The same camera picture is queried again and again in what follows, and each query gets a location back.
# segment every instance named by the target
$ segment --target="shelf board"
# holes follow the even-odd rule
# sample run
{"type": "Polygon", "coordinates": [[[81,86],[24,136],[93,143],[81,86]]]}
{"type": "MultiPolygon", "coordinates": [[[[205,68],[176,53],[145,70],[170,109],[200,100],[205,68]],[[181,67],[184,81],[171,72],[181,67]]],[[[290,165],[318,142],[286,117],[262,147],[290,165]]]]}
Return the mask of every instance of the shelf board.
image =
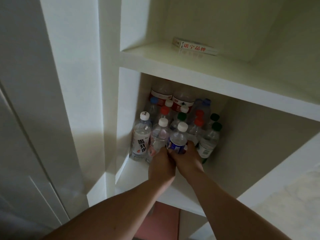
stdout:
{"type": "Polygon", "coordinates": [[[158,42],[120,52],[120,66],[320,121],[319,101],[242,61],[158,42]]]}
{"type": "MultiPolygon", "coordinates": [[[[149,165],[145,161],[137,162],[129,158],[116,187],[122,191],[127,191],[138,186],[148,179],[148,168],[149,165]]],[[[174,182],[157,201],[205,216],[193,189],[178,170],[174,182]]]]}

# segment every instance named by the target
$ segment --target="pink floor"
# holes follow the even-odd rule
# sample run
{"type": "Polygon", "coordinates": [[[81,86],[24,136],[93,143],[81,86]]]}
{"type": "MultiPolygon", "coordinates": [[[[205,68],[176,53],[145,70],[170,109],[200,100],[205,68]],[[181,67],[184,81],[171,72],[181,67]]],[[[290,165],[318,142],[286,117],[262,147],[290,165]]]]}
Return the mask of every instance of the pink floor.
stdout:
{"type": "Polygon", "coordinates": [[[135,237],[143,240],[177,240],[179,215],[180,209],[156,202],[153,213],[144,219],[135,237]]]}

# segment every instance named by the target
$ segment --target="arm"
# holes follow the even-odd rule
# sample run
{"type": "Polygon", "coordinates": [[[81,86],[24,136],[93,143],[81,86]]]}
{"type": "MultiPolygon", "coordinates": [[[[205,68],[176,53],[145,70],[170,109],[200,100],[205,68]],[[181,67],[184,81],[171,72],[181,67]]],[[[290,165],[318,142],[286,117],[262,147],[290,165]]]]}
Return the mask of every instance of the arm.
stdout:
{"type": "Polygon", "coordinates": [[[203,171],[192,141],[185,154],[169,150],[179,172],[193,188],[217,240],[290,240],[284,233],[223,191],[203,171]]]}
{"type": "Polygon", "coordinates": [[[157,198],[174,180],[175,165],[165,148],[154,156],[148,174],[147,181],[90,207],[44,240],[131,240],[157,198]]]}

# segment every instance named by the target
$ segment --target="forearm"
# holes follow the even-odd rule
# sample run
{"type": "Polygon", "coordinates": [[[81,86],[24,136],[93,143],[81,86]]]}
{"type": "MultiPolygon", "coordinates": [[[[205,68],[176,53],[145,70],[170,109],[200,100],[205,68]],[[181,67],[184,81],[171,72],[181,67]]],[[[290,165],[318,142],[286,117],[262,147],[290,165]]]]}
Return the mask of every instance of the forearm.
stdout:
{"type": "Polygon", "coordinates": [[[217,240],[289,238],[261,216],[223,191],[205,173],[187,179],[192,186],[217,240]]]}
{"type": "Polygon", "coordinates": [[[87,209],[44,239],[131,240],[164,190],[161,183],[147,180],[87,209]]]}

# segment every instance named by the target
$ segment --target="green bottle cap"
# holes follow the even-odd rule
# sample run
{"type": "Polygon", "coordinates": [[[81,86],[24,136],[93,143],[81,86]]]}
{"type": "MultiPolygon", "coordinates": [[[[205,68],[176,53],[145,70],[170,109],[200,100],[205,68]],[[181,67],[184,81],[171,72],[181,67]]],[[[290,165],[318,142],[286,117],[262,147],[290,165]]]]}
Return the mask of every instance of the green bottle cap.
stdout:
{"type": "Polygon", "coordinates": [[[214,130],[214,131],[221,131],[221,129],[222,129],[222,124],[220,124],[219,122],[214,122],[213,124],[212,124],[212,129],[214,130]]]}
{"type": "Polygon", "coordinates": [[[187,118],[187,114],[186,113],[182,113],[182,112],[178,113],[178,120],[185,121],[186,118],[187,118]]]}
{"type": "Polygon", "coordinates": [[[219,120],[220,116],[216,113],[213,113],[211,116],[210,116],[210,119],[217,122],[219,120]]]}

